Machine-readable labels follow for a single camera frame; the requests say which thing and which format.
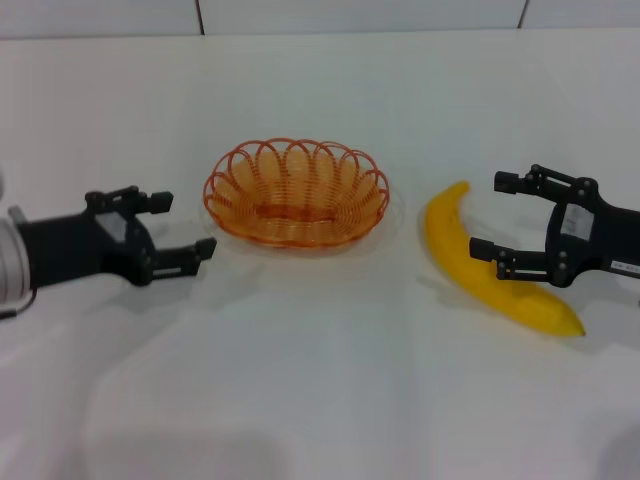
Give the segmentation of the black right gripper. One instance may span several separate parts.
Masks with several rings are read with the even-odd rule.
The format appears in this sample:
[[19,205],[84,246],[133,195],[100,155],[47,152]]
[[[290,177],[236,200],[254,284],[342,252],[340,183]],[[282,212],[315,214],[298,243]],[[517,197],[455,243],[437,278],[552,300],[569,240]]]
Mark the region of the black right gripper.
[[547,226],[545,253],[470,239],[470,256],[495,262],[499,280],[548,281],[566,288],[578,275],[592,270],[639,276],[639,213],[608,204],[595,180],[576,179],[534,164],[524,176],[498,171],[494,190],[555,203]]

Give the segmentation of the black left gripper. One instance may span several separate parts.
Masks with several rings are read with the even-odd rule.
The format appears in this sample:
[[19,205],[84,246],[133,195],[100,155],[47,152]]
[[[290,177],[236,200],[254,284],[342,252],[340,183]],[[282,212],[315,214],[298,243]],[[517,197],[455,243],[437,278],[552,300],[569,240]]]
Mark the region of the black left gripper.
[[169,191],[148,195],[137,186],[91,191],[85,194],[87,210],[79,214],[18,225],[30,287],[41,289],[100,274],[117,275],[139,287],[196,276],[201,263],[213,256],[214,238],[151,255],[150,234],[134,216],[166,213],[173,199]]

